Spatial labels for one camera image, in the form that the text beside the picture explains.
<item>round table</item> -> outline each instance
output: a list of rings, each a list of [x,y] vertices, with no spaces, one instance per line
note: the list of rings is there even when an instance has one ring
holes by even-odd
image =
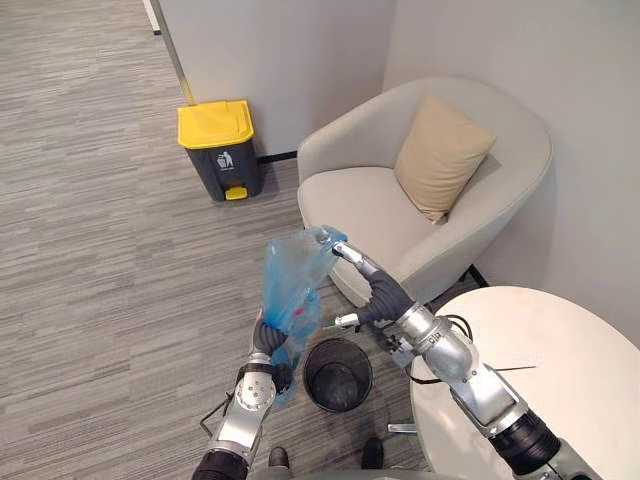
[[[454,298],[438,314],[463,316],[480,360],[502,375],[560,438],[607,480],[640,478],[640,351],[604,320],[554,295],[490,287]],[[422,358],[412,375],[434,378]],[[411,382],[422,449],[434,471],[512,479],[511,471],[451,398],[445,384]]]

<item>yellow pedal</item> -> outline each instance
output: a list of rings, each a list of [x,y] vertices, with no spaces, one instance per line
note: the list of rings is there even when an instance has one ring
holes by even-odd
[[[231,187],[229,190],[224,192],[224,197],[227,200],[242,200],[248,196],[249,192],[244,187]]]

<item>cushion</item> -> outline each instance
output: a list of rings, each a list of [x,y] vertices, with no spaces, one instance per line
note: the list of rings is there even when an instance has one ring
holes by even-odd
[[[298,203],[305,226],[330,225],[343,231],[349,243],[392,276],[407,250],[439,228],[413,206],[390,168],[317,173],[298,189]],[[331,276],[354,304],[369,298],[369,285],[348,262],[340,260]]]
[[[396,178],[418,210],[442,222],[495,141],[493,133],[428,93],[398,155]]]

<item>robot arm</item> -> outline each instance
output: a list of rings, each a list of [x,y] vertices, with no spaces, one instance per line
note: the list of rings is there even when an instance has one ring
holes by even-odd
[[[449,385],[453,399],[507,462],[516,479],[600,479],[498,372],[480,361],[475,345],[452,330],[448,318],[434,317],[415,303],[397,282],[351,245],[338,243],[334,253],[356,267],[372,292],[367,305],[337,318],[335,324],[348,327],[383,319],[397,322],[414,352]]]
[[[280,383],[271,355],[286,338],[284,333],[267,326],[258,314],[248,361],[240,370],[233,396],[193,480],[247,477],[262,436],[262,422],[275,399],[276,383]]]

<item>black shoe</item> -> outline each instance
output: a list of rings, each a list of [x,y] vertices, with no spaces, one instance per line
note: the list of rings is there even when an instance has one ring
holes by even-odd
[[[382,440],[377,437],[371,437],[364,444],[362,452],[362,469],[363,470],[380,470],[384,463],[384,447]]]
[[[269,454],[270,467],[287,467],[289,468],[289,455],[282,447],[274,447]]]

